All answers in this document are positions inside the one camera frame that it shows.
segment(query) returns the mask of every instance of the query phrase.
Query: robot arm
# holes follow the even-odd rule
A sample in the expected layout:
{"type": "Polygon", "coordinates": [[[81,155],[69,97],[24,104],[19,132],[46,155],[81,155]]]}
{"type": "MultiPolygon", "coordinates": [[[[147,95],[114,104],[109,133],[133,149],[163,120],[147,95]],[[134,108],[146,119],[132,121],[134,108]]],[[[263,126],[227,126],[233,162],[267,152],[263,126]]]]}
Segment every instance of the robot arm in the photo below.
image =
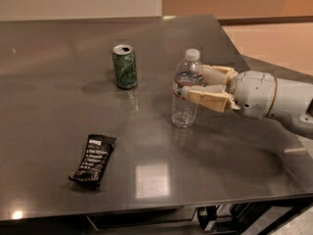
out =
{"type": "Polygon", "coordinates": [[[220,113],[235,110],[243,117],[272,118],[289,131],[313,139],[313,84],[210,66],[204,66],[203,76],[210,76],[208,86],[182,89],[187,100],[220,113]]]}

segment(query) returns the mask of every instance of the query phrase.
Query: gray table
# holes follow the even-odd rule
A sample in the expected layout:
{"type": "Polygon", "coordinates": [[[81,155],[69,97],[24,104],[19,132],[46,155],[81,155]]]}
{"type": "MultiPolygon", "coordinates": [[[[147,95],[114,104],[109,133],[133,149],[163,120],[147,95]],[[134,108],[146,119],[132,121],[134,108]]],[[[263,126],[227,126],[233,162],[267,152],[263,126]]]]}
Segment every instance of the gray table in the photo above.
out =
{"type": "Polygon", "coordinates": [[[279,123],[200,109],[171,124],[171,82],[190,47],[248,66],[214,17],[0,23],[0,220],[313,196],[313,161],[279,123]],[[120,90],[111,52],[134,46],[120,90]],[[88,134],[117,138],[98,191],[67,177],[88,134]]]}

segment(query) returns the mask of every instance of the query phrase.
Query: black snack bag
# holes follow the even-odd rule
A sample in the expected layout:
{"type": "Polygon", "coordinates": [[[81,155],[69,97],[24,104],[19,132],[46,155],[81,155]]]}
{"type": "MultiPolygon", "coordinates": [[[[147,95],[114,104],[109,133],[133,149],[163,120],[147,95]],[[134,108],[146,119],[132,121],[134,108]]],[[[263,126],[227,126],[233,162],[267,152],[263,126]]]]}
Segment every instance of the black snack bag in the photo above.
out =
{"type": "Polygon", "coordinates": [[[85,156],[74,176],[69,176],[87,188],[100,187],[101,178],[114,149],[116,138],[104,135],[88,135],[85,156]]]}

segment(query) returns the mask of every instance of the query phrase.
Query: beige wall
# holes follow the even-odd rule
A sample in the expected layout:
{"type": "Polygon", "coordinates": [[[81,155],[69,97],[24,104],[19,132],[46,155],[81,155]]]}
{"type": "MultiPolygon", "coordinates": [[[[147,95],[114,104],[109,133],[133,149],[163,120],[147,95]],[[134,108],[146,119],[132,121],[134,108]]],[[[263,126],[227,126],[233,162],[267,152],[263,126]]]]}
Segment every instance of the beige wall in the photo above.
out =
{"type": "Polygon", "coordinates": [[[163,0],[163,14],[213,14],[217,19],[313,16],[313,0],[163,0]]]}
{"type": "Polygon", "coordinates": [[[160,16],[162,0],[0,0],[0,21],[160,16]]]}

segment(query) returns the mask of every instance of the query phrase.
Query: plastic water bottle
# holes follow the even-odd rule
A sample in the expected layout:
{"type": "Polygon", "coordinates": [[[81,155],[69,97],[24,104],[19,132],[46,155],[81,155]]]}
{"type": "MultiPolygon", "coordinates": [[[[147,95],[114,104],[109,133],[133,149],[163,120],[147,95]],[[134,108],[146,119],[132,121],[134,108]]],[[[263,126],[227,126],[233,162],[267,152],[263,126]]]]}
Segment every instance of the plastic water bottle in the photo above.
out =
{"type": "Polygon", "coordinates": [[[178,64],[176,69],[173,82],[172,122],[177,127],[188,127],[196,119],[198,105],[187,101],[182,96],[181,89],[186,85],[203,84],[202,63],[199,58],[199,50],[189,49],[186,51],[185,59],[178,64]]]}

